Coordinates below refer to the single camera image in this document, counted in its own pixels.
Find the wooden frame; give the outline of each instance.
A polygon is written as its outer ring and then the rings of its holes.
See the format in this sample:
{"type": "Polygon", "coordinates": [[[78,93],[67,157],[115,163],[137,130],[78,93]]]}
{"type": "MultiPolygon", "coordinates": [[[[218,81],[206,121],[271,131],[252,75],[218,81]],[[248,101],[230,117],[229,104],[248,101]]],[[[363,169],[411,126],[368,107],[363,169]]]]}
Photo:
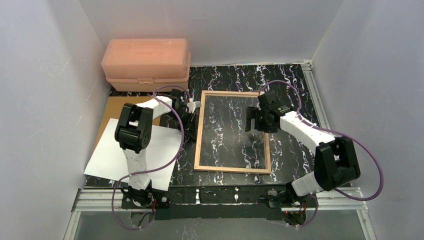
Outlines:
{"type": "Polygon", "coordinates": [[[197,130],[196,152],[194,157],[194,170],[199,171],[214,171],[214,172],[227,172],[227,173],[249,173],[249,174],[270,174],[271,169],[271,152],[270,152],[270,139],[269,134],[263,134],[263,145],[265,150],[265,169],[259,168],[243,168],[243,167],[225,167],[225,166],[204,166],[200,165],[200,154],[202,146],[202,133],[203,133],[203,120],[205,112],[206,96],[224,96],[224,97],[251,97],[258,96],[257,92],[249,91],[207,91],[203,90],[201,93],[201,108],[199,114],[199,123],[197,130]]]}

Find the white sheet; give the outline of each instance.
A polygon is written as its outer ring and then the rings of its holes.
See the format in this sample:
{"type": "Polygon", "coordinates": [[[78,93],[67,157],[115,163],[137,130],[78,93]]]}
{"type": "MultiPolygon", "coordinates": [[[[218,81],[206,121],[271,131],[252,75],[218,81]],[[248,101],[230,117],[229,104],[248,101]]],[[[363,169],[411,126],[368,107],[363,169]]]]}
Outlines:
{"type": "MultiPolygon", "coordinates": [[[[128,174],[124,152],[115,141],[118,120],[111,118],[95,148],[84,174],[95,177],[119,180],[128,174]]],[[[181,132],[176,129],[152,126],[151,140],[146,148],[147,169],[156,169],[167,164],[177,153],[181,142],[181,132]]],[[[166,168],[148,173],[152,188],[167,191],[175,161],[166,168]]]]}

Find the storage box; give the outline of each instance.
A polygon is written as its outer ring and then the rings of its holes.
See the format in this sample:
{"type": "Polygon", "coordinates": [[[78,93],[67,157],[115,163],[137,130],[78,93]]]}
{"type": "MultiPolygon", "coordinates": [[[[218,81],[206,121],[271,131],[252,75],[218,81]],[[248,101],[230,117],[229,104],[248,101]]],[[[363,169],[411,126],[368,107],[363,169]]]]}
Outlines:
{"type": "Polygon", "coordinates": [[[167,85],[188,89],[190,57],[185,39],[113,39],[101,66],[120,92],[152,92],[167,85]]]}

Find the white wall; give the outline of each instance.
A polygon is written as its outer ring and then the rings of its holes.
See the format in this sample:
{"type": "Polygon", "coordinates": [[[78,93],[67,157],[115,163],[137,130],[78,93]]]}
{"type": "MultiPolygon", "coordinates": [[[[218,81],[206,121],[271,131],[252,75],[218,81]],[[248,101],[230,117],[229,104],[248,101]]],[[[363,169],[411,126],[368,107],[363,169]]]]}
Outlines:
{"type": "MultiPolygon", "coordinates": [[[[424,2],[346,0],[313,60],[333,129],[380,158],[385,185],[368,202],[378,239],[422,239],[424,228],[424,2]]],[[[368,196],[377,168],[362,151],[368,196]]]]}
{"type": "Polygon", "coordinates": [[[192,65],[311,59],[343,0],[79,0],[100,41],[185,38],[192,65]]]}
{"type": "Polygon", "coordinates": [[[78,0],[0,1],[0,239],[62,239],[110,86],[78,0]]]}

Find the tabletop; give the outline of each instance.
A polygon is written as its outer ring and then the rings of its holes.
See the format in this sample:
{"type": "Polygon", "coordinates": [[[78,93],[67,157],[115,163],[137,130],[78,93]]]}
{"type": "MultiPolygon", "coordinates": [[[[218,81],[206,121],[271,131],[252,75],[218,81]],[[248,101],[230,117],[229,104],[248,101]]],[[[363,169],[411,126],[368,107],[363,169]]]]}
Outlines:
{"type": "MultiPolygon", "coordinates": [[[[300,64],[269,65],[225,65],[193,66],[190,68],[188,91],[195,101],[200,101],[202,90],[254,92],[272,80],[290,82],[300,93],[301,113],[318,124],[314,104],[308,90],[300,64]]],[[[298,107],[295,93],[284,84],[270,84],[269,89],[287,105],[298,107]]],[[[148,92],[118,92],[113,87],[110,97],[151,96],[148,92]]],[[[175,128],[174,121],[160,118],[160,126],[175,128]]],[[[284,131],[270,134],[271,168],[270,174],[227,173],[215,171],[195,171],[194,160],[196,143],[188,138],[175,162],[169,181],[170,186],[219,186],[219,185],[264,185],[285,184],[314,170],[314,155],[295,137],[284,131]]],[[[95,176],[87,176],[86,188],[113,187],[115,181],[95,176]]]]}

